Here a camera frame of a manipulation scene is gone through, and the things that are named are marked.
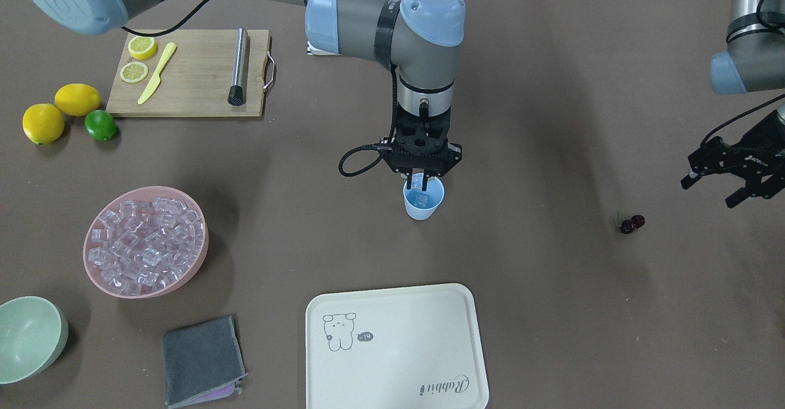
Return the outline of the grey silver left robot arm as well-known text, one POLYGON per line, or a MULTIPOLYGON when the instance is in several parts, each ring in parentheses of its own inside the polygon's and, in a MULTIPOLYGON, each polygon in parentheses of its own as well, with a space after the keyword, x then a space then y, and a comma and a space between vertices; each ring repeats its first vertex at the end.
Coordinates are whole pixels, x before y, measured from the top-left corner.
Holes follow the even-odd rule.
MULTIPOLYGON (((710 62, 710 84, 719 95, 783 90, 783 0, 732 0, 726 50, 710 62)), ((771 199, 784 187, 783 96, 764 102, 773 110, 736 143, 727 143, 714 128, 689 155, 690 171, 681 180, 689 189, 701 178, 732 174, 744 185, 726 197, 734 208, 751 197, 771 199)))

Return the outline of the grey silver right robot arm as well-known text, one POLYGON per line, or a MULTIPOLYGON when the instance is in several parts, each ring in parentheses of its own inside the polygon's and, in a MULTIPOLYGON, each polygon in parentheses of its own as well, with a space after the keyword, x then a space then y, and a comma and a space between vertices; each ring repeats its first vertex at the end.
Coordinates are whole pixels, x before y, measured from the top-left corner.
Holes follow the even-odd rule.
MULTIPOLYGON (((166 0, 32 0, 52 20, 79 34, 125 28, 130 18, 166 0)), ((305 6, 310 45, 335 55, 376 61, 393 78, 391 130, 369 148, 407 188, 421 169, 421 190, 462 160, 448 141, 464 0, 272 0, 305 6)))

